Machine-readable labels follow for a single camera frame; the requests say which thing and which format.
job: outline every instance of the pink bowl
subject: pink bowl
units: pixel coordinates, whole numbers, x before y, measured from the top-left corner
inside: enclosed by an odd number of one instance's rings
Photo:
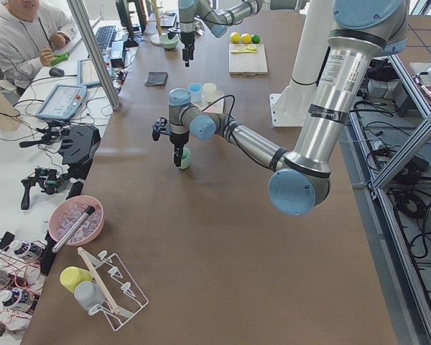
[[[59,234],[57,234],[59,230],[59,219],[60,217],[63,217],[65,214],[69,214],[69,209],[73,208],[74,204],[78,208],[82,208],[83,205],[88,204],[96,209],[94,213],[101,212],[101,220],[99,221],[99,224],[97,225],[96,229],[92,233],[90,233],[80,241],[71,241],[69,239],[67,242],[68,246],[81,246],[82,244],[93,241],[100,234],[103,228],[103,222],[105,220],[102,204],[99,202],[98,199],[94,198],[93,196],[89,196],[89,195],[74,196],[73,198],[70,198],[64,201],[63,203],[61,203],[51,216],[50,236],[55,241],[59,241],[62,238],[63,234],[61,234],[61,231],[59,231]]]

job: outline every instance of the blue cup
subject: blue cup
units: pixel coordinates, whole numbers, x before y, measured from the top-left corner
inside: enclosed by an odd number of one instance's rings
[[[188,86],[188,92],[190,92],[190,97],[192,99],[192,103],[201,102],[201,92],[203,87],[201,84],[193,83]]]

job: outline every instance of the hand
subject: hand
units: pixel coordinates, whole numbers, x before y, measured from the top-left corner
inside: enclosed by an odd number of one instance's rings
[[[44,47],[40,50],[40,61],[44,66],[51,66],[51,62],[55,59],[55,56],[52,54],[51,47]]]
[[[50,37],[50,41],[58,49],[64,47],[66,43],[65,36],[63,34],[54,34]]]

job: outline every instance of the white desk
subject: white desk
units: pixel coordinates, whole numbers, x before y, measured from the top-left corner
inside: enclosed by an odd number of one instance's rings
[[[98,26],[107,25],[110,22],[101,22]],[[55,52],[60,54],[69,50],[73,45],[76,45],[80,39],[80,35],[76,37],[64,50]],[[127,54],[126,65],[129,64],[135,53],[130,50]],[[71,52],[68,61],[64,61],[57,65],[62,68],[66,75],[77,74],[77,61],[88,57],[87,50],[81,42]],[[21,120],[25,121],[31,128],[45,128],[46,122],[34,117],[42,102],[32,101],[34,99],[45,100],[50,91],[58,83],[76,85],[76,77],[63,78],[41,78],[49,77],[48,71],[50,68],[44,67],[35,78],[35,82],[24,92],[20,98],[21,103],[16,105],[16,109],[23,114]],[[88,89],[80,111],[70,119],[74,124],[87,123],[95,124],[99,128],[101,136],[103,135],[109,117],[112,114],[112,109],[105,97],[105,93],[101,87],[92,87]],[[18,240],[43,240],[48,230],[48,221],[52,212],[66,198],[70,190],[71,183],[66,182],[60,189],[59,193],[47,195],[41,193],[38,185],[30,190],[30,208],[23,211],[20,208],[21,199],[24,195],[24,187],[21,180],[31,175],[37,166],[55,168],[59,173],[66,173],[68,166],[62,166],[62,156],[57,153],[60,143],[53,145],[43,145],[45,149],[53,153],[45,154],[45,151],[37,146],[28,148],[20,148],[19,142],[24,140],[40,139],[42,134],[31,131],[28,126],[21,124],[15,132],[3,132],[0,130],[0,238],[5,231],[13,233]],[[15,324],[15,327],[25,324],[21,321]],[[18,344],[19,341],[13,340],[10,336],[0,338],[2,344]]]

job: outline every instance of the yellow cup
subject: yellow cup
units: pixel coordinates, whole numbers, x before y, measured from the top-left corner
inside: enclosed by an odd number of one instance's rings
[[[67,267],[59,276],[60,283],[71,293],[75,292],[78,284],[85,281],[91,281],[91,273],[83,268],[70,266]]]

